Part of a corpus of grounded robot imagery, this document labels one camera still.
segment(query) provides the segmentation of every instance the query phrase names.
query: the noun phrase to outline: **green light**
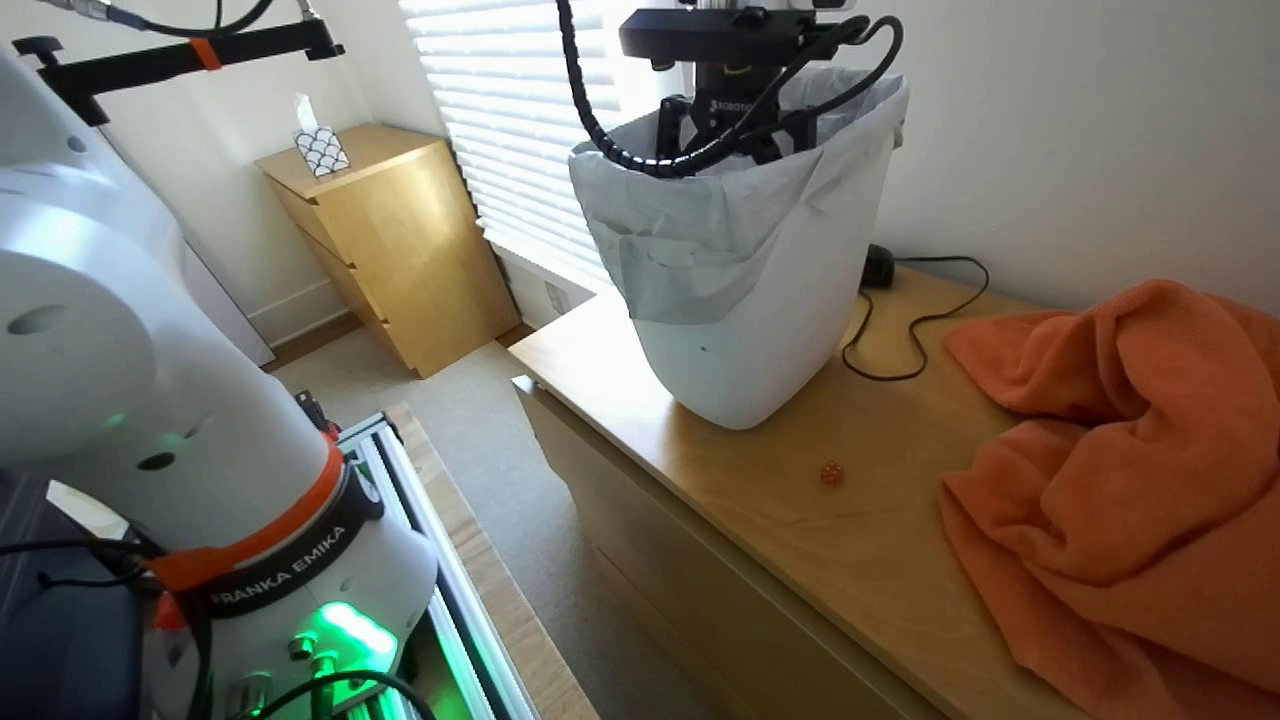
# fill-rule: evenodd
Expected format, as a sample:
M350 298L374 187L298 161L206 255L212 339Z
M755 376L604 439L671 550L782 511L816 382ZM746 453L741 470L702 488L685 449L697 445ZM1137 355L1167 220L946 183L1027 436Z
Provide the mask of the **green light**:
M350 603L322 603L298 637L313 640L313 672L390 672L398 640L356 613ZM397 720L405 717L405 704L397 692L374 688L374 683L333 683L326 709L350 709L350 717L378 717Z
M350 650L361 650L361 655L378 660L378 669L390 669L398 643L374 619L361 615L350 603L322 603L318 619Z

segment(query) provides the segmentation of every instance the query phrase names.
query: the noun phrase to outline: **white trash bin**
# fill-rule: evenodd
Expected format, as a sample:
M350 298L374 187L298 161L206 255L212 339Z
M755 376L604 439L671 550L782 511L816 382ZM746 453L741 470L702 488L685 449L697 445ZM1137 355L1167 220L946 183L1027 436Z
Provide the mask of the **white trash bin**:
M857 73L810 69L781 103L821 103L853 84ZM906 84L881 79L821 118L816 147L771 166L733 156L689 179L615 169L596 144L573 153L599 259L652 371L685 410L753 427L831 359L905 111ZM652 156L657 118L611 135Z

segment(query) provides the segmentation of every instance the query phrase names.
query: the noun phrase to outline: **dresser top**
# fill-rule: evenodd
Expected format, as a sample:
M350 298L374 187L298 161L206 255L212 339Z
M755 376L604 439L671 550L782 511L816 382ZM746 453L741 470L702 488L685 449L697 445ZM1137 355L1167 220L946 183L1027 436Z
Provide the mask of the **dresser top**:
M900 271L876 298L853 359L906 369L905 324L958 298L969 290ZM1014 310L984 298L969 317ZM1013 666L940 527L945 476L1013 424L946 359L946 330L924 330L921 382L876 383L831 359L753 433L685 413L647 371L615 298L510 354L585 424L945 714L1076 717Z

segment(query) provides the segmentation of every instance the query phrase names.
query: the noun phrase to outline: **wooden nightstand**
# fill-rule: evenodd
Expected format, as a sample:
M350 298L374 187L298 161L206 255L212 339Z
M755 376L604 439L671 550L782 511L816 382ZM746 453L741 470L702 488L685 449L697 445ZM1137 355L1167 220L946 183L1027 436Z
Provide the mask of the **wooden nightstand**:
M905 324L963 292L900 271L863 364L906 369ZM615 298L510 347L604 579L729 717L1078 717L1013 666L945 542L945 476L1013 424L946 359L945 330L924 330L921 382L831 359L753 433L685 413Z
M509 283L480 240L446 141L348 130L341 175L298 153L258 161L306 247L405 369L433 376L516 330Z

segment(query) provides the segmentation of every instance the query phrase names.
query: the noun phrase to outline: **power adapter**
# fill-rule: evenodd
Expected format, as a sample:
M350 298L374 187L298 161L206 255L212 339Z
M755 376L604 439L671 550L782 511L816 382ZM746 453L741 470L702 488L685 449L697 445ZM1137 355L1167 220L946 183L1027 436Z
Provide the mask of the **power adapter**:
M868 247L863 290L892 290L897 259L882 246Z

